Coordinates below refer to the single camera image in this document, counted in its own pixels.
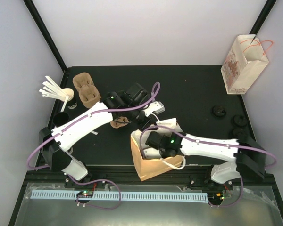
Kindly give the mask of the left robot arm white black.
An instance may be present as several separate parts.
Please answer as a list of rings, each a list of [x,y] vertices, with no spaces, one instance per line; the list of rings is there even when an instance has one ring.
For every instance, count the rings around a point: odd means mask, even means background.
[[[45,140],[39,150],[46,166],[53,172],[61,171],[71,176],[81,188],[88,187],[92,177],[85,165],[68,153],[70,148],[87,134],[120,116],[144,131],[154,123],[150,114],[156,110],[153,100],[159,89],[159,82],[153,85],[151,93],[136,83],[128,90],[109,92],[91,109],[70,122],[52,130],[41,130]]]

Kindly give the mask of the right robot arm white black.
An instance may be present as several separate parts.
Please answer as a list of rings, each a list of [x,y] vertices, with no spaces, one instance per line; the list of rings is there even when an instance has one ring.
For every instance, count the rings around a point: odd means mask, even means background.
[[[253,139],[211,139],[196,137],[182,132],[162,134],[152,130],[145,144],[158,151],[162,159],[176,156],[203,156],[222,160],[213,165],[201,186],[217,190],[221,185],[237,179],[263,181],[265,178],[266,155]]]

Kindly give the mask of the brown paper bag white handles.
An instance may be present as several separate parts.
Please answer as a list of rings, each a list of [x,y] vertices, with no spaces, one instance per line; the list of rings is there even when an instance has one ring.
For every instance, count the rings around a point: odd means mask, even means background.
[[[146,155],[155,152],[154,148],[145,144],[149,134],[149,130],[145,133],[135,130],[130,134],[133,163],[140,181],[145,181],[171,170],[181,170],[185,167],[186,159],[180,155],[163,158],[159,154],[154,154],[154,157],[147,159]]]

